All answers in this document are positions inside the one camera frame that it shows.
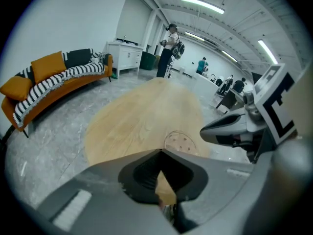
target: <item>standing person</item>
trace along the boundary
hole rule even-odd
[[[245,87],[245,78],[243,77],[241,80],[237,80],[233,86],[233,90],[238,92],[238,93],[241,93]]]
[[[167,29],[170,31],[170,35],[168,36],[167,40],[163,40],[162,45],[164,46],[164,49],[162,51],[160,60],[158,62],[158,70],[156,77],[164,77],[166,74],[166,68],[167,64],[172,56],[172,48],[174,45],[178,42],[179,36],[177,33],[177,25],[171,23]]]
[[[219,87],[222,85],[223,81],[224,81],[224,77],[219,76],[219,78],[216,80],[215,84]]]
[[[199,62],[198,62],[198,68],[197,68],[197,73],[198,74],[200,74],[200,75],[202,75],[202,71],[203,71],[203,69],[204,69],[204,66],[207,66],[207,65],[209,65],[207,62],[206,62],[206,58],[204,57],[204,58],[202,58],[202,60],[200,60]]]
[[[225,83],[223,84],[223,86],[222,86],[221,90],[218,92],[218,94],[223,95],[224,92],[228,91],[229,87],[233,84],[233,77],[234,77],[233,75],[230,75],[226,79]]]

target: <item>wooden table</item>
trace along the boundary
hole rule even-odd
[[[166,136],[179,130],[196,145],[195,155],[208,157],[208,144],[199,135],[202,127],[201,107],[195,95],[165,78],[154,78],[109,103],[92,118],[86,131],[85,153],[89,165],[94,165],[163,148]],[[158,188],[162,185],[163,193],[170,194],[161,175]]]

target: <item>ceiling light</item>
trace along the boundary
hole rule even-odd
[[[269,57],[271,58],[271,60],[273,61],[274,64],[278,64],[276,58],[274,57],[273,53],[269,50],[269,48],[266,46],[266,44],[263,42],[262,39],[260,39],[259,44],[263,47],[263,49],[266,51],[266,53],[269,55]]]
[[[238,61],[237,61],[235,58],[233,58],[231,55],[229,55],[227,52],[225,52],[225,51],[223,51],[223,50],[222,50],[222,52],[223,52],[226,56],[228,56],[228,57],[230,57],[232,60],[234,60],[236,63],[238,63]]]
[[[206,8],[209,8],[211,10],[214,10],[220,14],[224,14],[225,10],[211,4],[211,3],[208,3],[208,2],[204,2],[202,0],[182,0],[182,1],[186,1],[186,2],[192,2],[192,3],[195,3],[195,4],[198,4],[198,5],[201,5],[201,6],[204,6]]]
[[[197,39],[199,39],[199,40],[201,40],[201,41],[204,41],[203,38],[198,37],[198,36],[196,36],[196,35],[194,35],[194,34],[191,34],[191,33],[187,32],[187,31],[186,31],[186,34],[189,35],[189,36],[191,36],[191,37],[197,38]]]

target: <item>person in teal shirt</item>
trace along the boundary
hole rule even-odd
[[[198,62],[197,73],[202,75],[203,68],[204,68],[204,66],[207,66],[207,65],[209,65],[209,64],[207,63],[206,58],[205,57],[202,58],[202,60],[200,60]]]

